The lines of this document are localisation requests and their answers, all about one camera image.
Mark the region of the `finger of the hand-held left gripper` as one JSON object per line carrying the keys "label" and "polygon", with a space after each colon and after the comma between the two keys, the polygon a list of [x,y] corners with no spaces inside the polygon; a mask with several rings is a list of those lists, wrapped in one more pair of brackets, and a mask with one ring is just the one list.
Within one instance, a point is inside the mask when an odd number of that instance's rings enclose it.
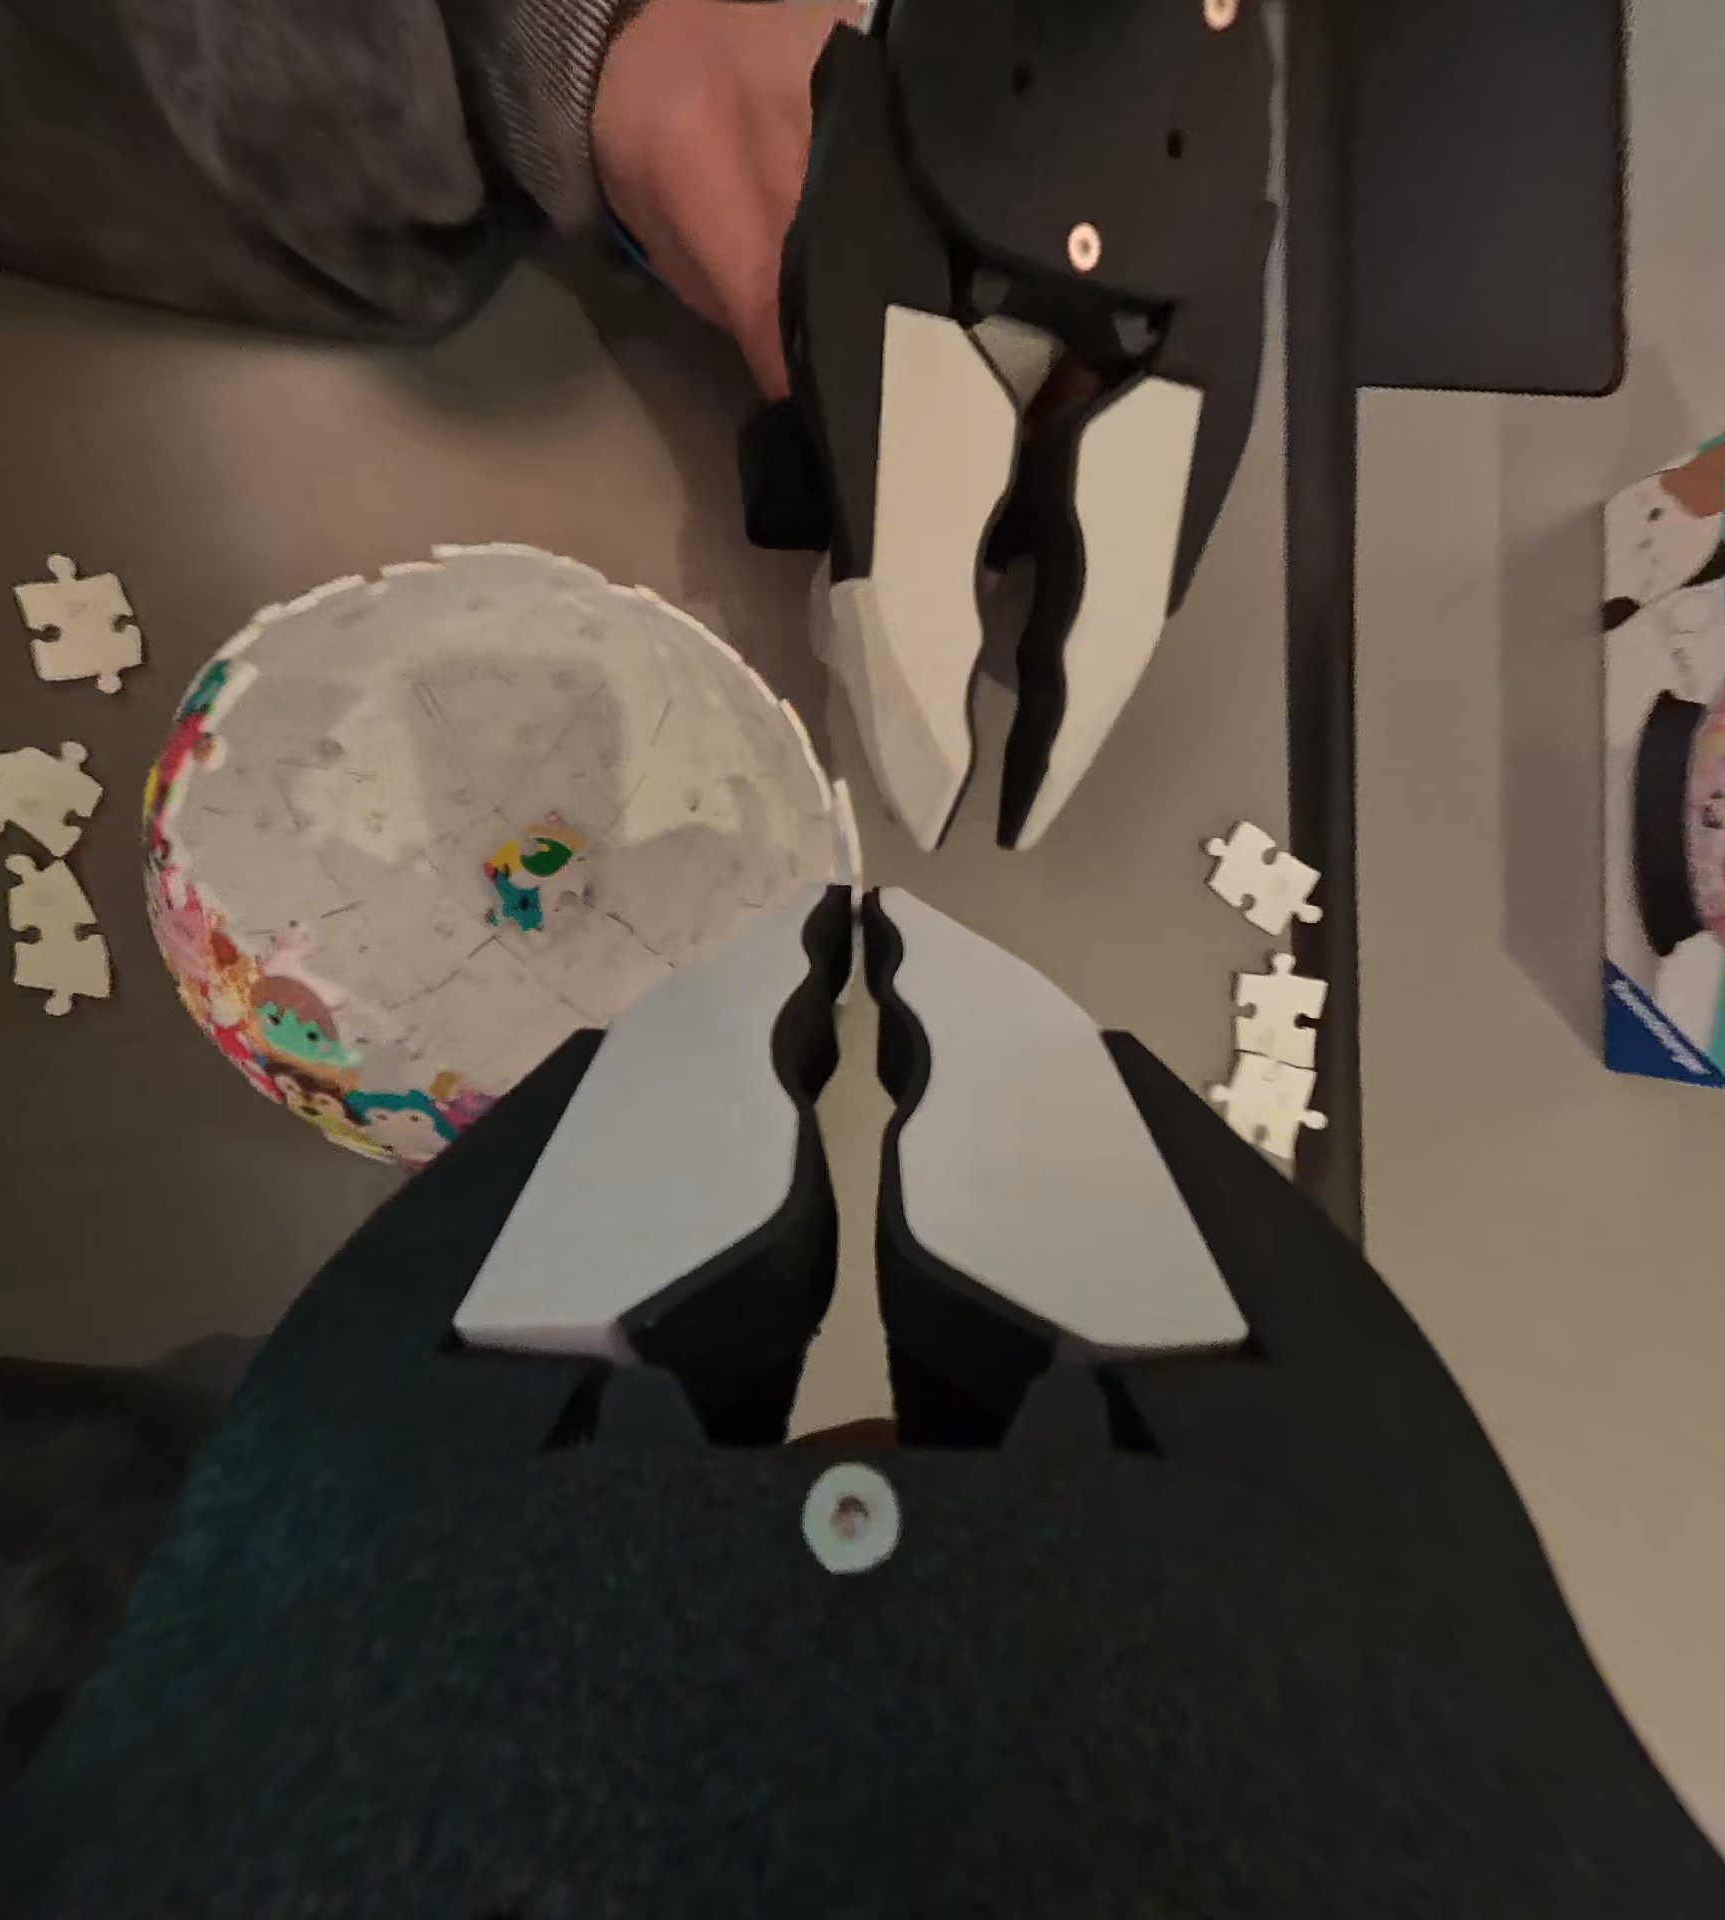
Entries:
{"label": "finger of the hand-held left gripper", "polygon": [[1130,382],[1072,419],[1019,638],[999,842],[1035,847],[1090,770],[1169,618],[1203,393]]}
{"label": "finger of the hand-held left gripper", "polygon": [[879,798],[923,852],[943,843],[970,782],[979,568],[1016,464],[1016,395],[977,337],[891,305],[871,553],[829,587],[829,661]]}

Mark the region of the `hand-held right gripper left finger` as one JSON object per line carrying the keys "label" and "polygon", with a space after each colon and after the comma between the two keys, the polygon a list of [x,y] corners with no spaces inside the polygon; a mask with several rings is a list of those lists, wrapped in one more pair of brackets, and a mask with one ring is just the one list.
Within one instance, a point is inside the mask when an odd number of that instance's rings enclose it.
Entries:
{"label": "hand-held right gripper left finger", "polygon": [[611,1022],[458,1304],[461,1345],[658,1370],[715,1442],[784,1442],[839,1273],[817,1105],[853,908],[803,883]]}

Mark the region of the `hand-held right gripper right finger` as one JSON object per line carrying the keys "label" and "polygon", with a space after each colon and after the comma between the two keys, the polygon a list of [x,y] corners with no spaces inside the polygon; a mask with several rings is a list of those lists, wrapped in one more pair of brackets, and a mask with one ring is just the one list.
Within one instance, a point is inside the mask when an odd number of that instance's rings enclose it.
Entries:
{"label": "hand-held right gripper right finger", "polygon": [[867,896],[891,1097],[874,1286],[896,1435],[997,1448],[1045,1376],[1239,1349],[1249,1323],[1115,1049],[1049,975]]}

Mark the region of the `colourful puzzle ball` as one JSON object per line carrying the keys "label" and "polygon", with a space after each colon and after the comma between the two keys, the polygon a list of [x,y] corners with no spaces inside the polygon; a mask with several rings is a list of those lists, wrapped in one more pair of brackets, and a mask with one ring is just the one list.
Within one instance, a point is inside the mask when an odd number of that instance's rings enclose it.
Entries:
{"label": "colourful puzzle ball", "polygon": [[262,607],[143,787],[195,1028],[338,1148],[431,1162],[572,1033],[834,879],[794,707],[647,587],[438,543]]}

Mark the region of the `person's left forearm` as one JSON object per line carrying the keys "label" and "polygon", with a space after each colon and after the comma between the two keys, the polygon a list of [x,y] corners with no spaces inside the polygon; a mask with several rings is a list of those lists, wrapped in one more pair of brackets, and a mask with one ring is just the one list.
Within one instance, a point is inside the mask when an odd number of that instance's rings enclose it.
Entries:
{"label": "person's left forearm", "polygon": [[0,1],[0,272],[347,342],[464,323],[599,203],[641,3]]}

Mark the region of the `person's left hand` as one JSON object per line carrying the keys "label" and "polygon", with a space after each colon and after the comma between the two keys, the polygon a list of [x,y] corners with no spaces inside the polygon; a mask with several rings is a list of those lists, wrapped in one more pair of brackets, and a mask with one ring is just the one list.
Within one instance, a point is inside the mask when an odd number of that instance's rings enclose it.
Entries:
{"label": "person's left hand", "polygon": [[867,3],[653,1],[615,36],[589,124],[594,177],[661,281],[789,393],[780,250],[811,148],[811,75]]}

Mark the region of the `black mat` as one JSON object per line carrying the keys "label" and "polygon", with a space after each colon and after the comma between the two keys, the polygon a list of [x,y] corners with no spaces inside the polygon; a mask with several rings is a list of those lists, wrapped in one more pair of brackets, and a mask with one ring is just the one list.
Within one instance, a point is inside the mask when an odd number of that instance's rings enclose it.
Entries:
{"label": "black mat", "polygon": [[1354,386],[1613,393],[1626,3],[1354,3],[1346,105]]}

